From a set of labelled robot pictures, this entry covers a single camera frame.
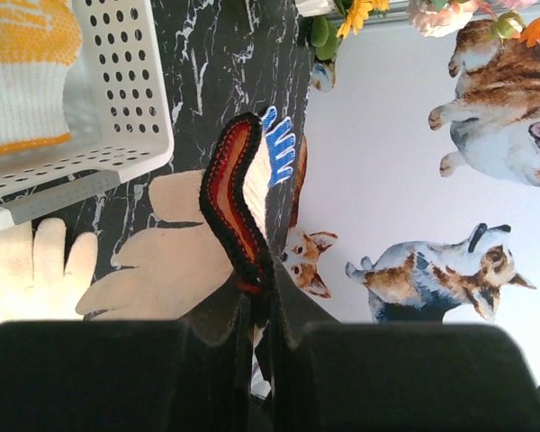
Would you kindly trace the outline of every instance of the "cat ear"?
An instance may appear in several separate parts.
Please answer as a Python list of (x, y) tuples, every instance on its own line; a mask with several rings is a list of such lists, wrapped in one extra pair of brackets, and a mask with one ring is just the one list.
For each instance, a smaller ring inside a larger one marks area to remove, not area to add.
[(327, 231), (315, 232), (314, 234), (310, 234), (310, 238), (316, 244), (320, 253), (324, 252), (326, 249), (334, 245), (334, 243), (336, 243), (336, 240), (338, 240), (338, 236), (336, 234)]
[(528, 288), (529, 290), (536, 289), (536, 287), (520, 273), (516, 273), (508, 283), (511, 285), (523, 286), (525, 288)]
[(312, 282), (310, 282), (310, 286), (308, 287), (308, 292), (310, 294), (318, 295), (319, 297), (322, 297), (323, 299), (329, 299), (330, 297), (332, 297), (330, 290), (328, 289), (326, 284), (322, 281), (322, 278), (320, 277), (318, 273), (314, 275)]

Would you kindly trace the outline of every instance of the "cat paw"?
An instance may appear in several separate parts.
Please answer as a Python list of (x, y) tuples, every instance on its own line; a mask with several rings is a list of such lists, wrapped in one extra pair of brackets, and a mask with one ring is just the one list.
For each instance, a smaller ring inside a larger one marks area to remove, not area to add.
[(344, 271), (346, 272), (346, 276), (349, 278), (352, 278), (352, 275), (356, 271), (356, 267), (354, 267), (354, 264), (352, 263), (346, 263), (346, 267), (344, 268)]
[(451, 163), (451, 160), (448, 156), (442, 157), (440, 161), (440, 176), (449, 177), (454, 173), (455, 166)]
[(448, 63), (448, 75), (450, 77), (454, 78), (456, 75), (458, 75), (458, 72), (460, 72), (460, 67), (455, 62), (455, 60), (452, 58), (450, 62)]
[(372, 261), (370, 260), (370, 257), (369, 257), (369, 256), (363, 257), (363, 258), (360, 260), (360, 266), (361, 266), (362, 269), (365, 270), (366, 272), (369, 272), (370, 270), (372, 270)]
[(428, 116), (428, 124), (430, 125), (430, 129), (432, 131), (436, 131), (444, 125), (442, 123), (442, 114), (440, 113), (439, 108), (435, 108), (434, 110), (432, 110), (432, 112)]

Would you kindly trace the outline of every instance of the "white plastic basket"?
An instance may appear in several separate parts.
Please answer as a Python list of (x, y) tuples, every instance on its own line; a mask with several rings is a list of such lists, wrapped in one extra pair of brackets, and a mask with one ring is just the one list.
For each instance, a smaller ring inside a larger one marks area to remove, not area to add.
[(162, 167), (174, 150), (149, 0), (73, 0), (84, 44), (64, 107), (72, 139), (0, 157), (0, 198), (85, 170), (90, 175), (0, 204), (0, 230)]

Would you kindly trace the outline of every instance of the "blue glove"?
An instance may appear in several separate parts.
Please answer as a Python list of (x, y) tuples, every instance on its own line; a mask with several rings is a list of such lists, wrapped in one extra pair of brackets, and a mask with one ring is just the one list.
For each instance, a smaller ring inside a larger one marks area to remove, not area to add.
[(284, 118), (271, 131), (268, 131), (278, 117), (275, 106), (270, 106), (262, 116), (262, 127), (270, 154), (272, 176), (269, 187), (279, 185), (294, 174), (290, 164), (296, 159), (296, 136), (288, 133), (292, 130), (292, 119)]

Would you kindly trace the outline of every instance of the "marble countertop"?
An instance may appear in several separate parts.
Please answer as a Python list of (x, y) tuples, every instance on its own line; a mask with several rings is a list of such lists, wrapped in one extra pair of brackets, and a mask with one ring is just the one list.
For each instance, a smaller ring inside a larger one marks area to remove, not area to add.
[[(134, 233), (177, 227), (159, 220), (149, 203), (152, 179), (206, 168), (221, 129), (235, 115), (275, 105), (290, 115), (300, 144), (313, 55), (293, 0), (152, 0), (157, 40), (175, 136), (162, 168), (50, 216), (68, 237), (95, 231), (99, 256), (94, 279), (109, 274), (112, 257)], [(293, 181), (268, 197), (269, 241), (285, 241)]]

